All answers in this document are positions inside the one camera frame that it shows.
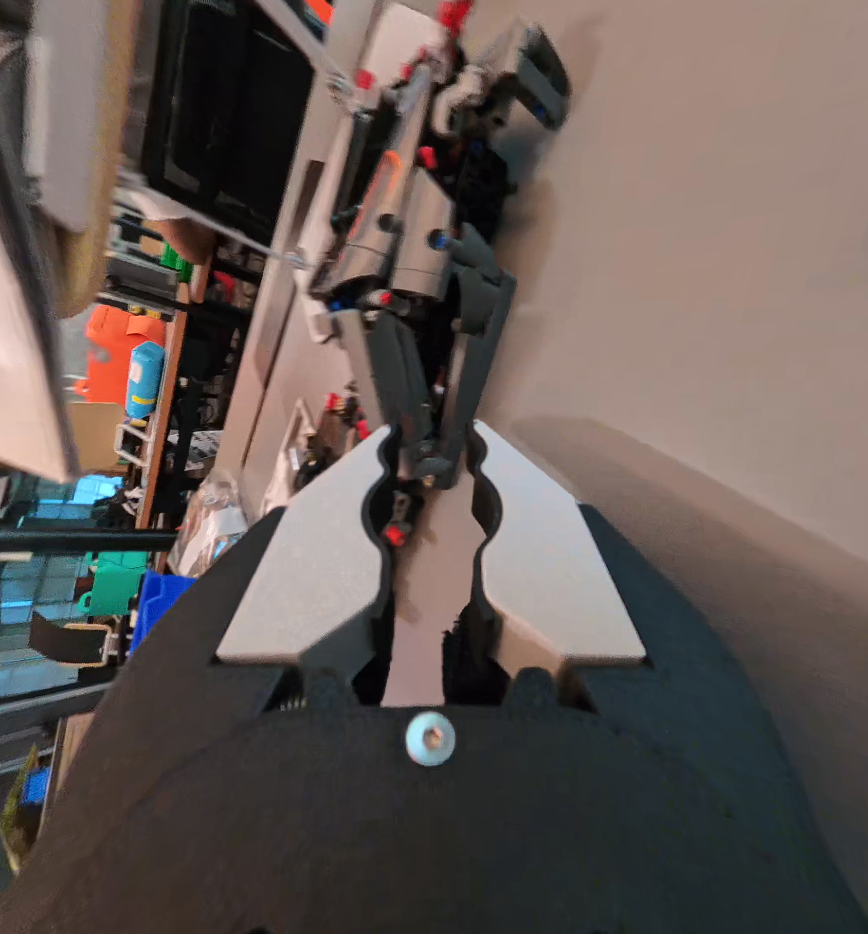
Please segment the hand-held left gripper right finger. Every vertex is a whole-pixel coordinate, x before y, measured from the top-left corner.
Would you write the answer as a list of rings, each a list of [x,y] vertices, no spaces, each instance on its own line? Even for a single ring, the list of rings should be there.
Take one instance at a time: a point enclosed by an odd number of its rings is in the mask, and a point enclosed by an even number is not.
[[[647,650],[575,496],[484,421],[469,428],[472,514],[484,532],[467,604],[471,672],[636,668]]]

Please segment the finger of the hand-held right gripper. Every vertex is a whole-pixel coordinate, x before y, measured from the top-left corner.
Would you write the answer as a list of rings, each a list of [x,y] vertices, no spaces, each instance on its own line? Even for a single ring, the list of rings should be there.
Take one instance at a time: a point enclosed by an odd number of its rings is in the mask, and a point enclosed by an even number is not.
[[[90,218],[110,9],[108,1],[34,2],[25,42],[25,169],[43,212],[73,234]]]
[[[78,471],[57,341],[54,227],[24,165],[26,55],[0,44],[0,462],[56,481]]]

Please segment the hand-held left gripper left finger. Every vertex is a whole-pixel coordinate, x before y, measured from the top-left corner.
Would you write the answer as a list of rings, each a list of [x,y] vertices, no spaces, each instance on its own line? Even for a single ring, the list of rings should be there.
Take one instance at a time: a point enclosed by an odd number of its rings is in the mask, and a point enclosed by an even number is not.
[[[332,670],[363,704],[384,695],[394,640],[398,427],[384,425],[281,512],[216,657]]]

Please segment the grey and black lego car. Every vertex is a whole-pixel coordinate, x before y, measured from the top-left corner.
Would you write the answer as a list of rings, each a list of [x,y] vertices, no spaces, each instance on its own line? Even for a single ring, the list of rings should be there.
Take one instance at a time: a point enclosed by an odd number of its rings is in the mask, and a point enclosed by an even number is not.
[[[315,340],[339,339],[352,371],[326,409],[359,439],[400,429],[391,547],[408,540],[424,488],[455,481],[517,286],[494,251],[517,187],[492,137],[515,104],[556,132],[570,103],[566,66],[535,22],[515,18],[467,55],[472,6],[440,2],[437,47],[352,116],[343,171],[289,257]]]

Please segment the orange plastic container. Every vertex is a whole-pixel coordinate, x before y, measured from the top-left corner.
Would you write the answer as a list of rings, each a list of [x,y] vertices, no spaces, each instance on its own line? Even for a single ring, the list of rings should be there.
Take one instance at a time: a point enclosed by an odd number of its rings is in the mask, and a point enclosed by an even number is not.
[[[166,324],[115,305],[96,305],[86,327],[87,372],[73,391],[88,403],[125,405],[132,351],[144,342],[164,346]]]

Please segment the blue plastic bin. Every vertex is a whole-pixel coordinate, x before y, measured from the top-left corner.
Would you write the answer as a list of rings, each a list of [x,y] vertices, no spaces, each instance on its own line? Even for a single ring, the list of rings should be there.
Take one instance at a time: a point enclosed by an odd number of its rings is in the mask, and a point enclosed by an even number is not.
[[[146,570],[136,609],[136,621],[129,638],[128,652],[132,654],[149,631],[160,621],[174,603],[189,590],[196,578],[181,575],[163,575]]]

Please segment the blue cylinder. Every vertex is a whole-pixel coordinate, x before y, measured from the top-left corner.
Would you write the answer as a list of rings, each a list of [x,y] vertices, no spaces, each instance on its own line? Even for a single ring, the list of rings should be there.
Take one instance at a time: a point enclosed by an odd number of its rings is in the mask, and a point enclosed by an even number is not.
[[[152,341],[144,341],[132,350],[127,373],[127,417],[148,419],[155,411],[159,401],[165,357],[164,347]]]

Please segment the black monitor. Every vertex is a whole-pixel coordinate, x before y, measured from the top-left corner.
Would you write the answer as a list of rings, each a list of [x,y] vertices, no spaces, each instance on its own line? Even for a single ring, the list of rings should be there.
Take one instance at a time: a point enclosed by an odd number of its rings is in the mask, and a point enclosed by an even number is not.
[[[315,67],[257,2],[144,2],[157,31],[133,199],[157,219],[195,214],[268,247]]]

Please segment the wooden shelf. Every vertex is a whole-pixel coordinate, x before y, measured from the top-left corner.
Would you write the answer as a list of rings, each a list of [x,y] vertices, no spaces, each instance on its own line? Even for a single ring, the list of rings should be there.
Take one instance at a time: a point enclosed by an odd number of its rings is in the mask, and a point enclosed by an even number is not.
[[[187,461],[211,366],[213,322],[206,302],[190,301],[166,324],[159,400],[141,449],[145,465],[135,521],[138,531],[156,528],[159,516],[175,524],[183,493],[192,482]]]

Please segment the green plastic container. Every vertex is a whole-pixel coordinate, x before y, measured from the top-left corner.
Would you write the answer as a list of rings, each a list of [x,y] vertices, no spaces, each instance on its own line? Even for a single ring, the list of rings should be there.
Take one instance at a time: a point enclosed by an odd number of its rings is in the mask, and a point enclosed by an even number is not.
[[[139,587],[149,563],[148,552],[106,552],[93,557],[95,572],[90,590],[77,602],[82,616],[122,615],[128,613],[131,599]]]

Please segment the black metal bar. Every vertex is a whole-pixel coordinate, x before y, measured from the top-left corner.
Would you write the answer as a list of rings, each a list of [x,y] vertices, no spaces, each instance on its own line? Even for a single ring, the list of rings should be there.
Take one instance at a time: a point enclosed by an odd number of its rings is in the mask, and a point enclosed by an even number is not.
[[[168,552],[177,538],[177,531],[165,530],[0,529],[0,553]]]

